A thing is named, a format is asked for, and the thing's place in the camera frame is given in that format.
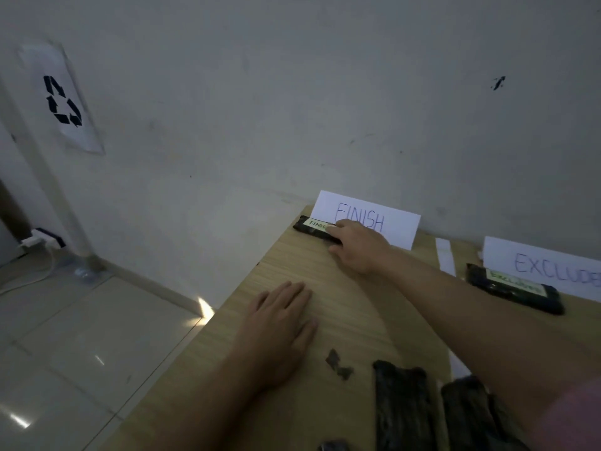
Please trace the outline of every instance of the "baseboard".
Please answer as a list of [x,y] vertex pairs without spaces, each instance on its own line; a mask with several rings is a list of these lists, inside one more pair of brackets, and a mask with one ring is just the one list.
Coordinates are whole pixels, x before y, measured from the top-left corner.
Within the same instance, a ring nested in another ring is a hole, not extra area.
[[178,307],[184,308],[192,313],[202,317],[203,312],[200,308],[200,304],[198,301],[194,299],[187,298],[182,294],[176,293],[169,288],[165,288],[154,280],[150,280],[142,275],[131,272],[124,267],[117,266],[116,264],[111,263],[105,259],[99,258],[97,256],[90,256],[85,258],[86,262],[89,260],[92,263],[98,263],[101,267],[105,268],[107,271],[114,273],[117,277],[124,279],[125,281],[130,282],[132,285],[137,286],[138,288],[142,288],[143,290],[148,291],[154,295],[159,296],[160,298],[177,305]]

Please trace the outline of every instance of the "right hand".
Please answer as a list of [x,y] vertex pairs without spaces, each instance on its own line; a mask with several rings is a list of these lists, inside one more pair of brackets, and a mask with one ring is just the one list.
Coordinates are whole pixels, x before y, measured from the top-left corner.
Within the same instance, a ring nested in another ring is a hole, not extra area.
[[327,232],[340,239],[342,245],[327,250],[337,255],[342,264],[359,273],[372,273],[390,251],[390,244],[380,233],[364,227],[358,221],[339,220]]

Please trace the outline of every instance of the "wooden table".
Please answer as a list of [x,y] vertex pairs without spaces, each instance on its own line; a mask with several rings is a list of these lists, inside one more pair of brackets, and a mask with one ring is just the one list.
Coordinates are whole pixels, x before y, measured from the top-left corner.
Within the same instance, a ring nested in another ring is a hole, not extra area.
[[[302,213],[310,212],[308,206]],[[164,418],[179,413],[171,401],[173,395],[191,391],[227,354],[251,298],[285,280],[303,280],[313,289],[306,313],[319,319],[319,330],[299,372],[251,405],[224,449],[306,451],[335,438],[345,438],[354,450],[375,449],[372,362],[378,359],[426,370],[437,404],[439,448],[446,448],[436,387],[451,380],[446,345],[392,285],[345,270],[327,253],[323,241],[296,232],[292,223],[104,449],[137,450],[151,443]],[[451,241],[451,249],[458,277],[464,277],[466,263],[480,264],[473,244]],[[434,236],[419,231],[410,253],[438,267]],[[561,318],[517,304],[515,308],[601,350],[601,304],[570,296],[563,300],[568,314]],[[341,365],[355,369],[348,381],[336,376],[325,362],[332,348],[338,351]]]

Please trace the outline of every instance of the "recycling sign paper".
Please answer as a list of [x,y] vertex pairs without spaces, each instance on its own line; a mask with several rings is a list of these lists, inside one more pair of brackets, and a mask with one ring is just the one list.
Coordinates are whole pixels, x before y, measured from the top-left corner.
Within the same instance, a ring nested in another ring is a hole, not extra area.
[[63,51],[51,44],[26,45],[20,55],[35,90],[43,98],[40,104],[56,120],[59,131],[85,151],[104,153],[69,74]]

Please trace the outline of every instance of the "label sticker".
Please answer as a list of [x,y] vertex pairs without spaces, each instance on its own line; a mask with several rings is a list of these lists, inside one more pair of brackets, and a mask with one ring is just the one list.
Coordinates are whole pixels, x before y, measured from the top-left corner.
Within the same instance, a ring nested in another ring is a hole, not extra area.
[[507,273],[491,271],[490,269],[486,269],[486,278],[492,281],[498,281],[499,283],[505,285],[513,286],[514,288],[520,288],[521,290],[527,291],[529,293],[534,293],[539,296],[547,297],[547,292],[541,284],[534,283],[528,280],[522,280],[521,278],[514,277],[513,275],[509,275]]
[[326,228],[328,226],[332,226],[330,223],[326,223],[325,221],[315,220],[314,218],[307,218],[303,224],[307,225],[309,227],[318,229],[320,231],[326,231]]

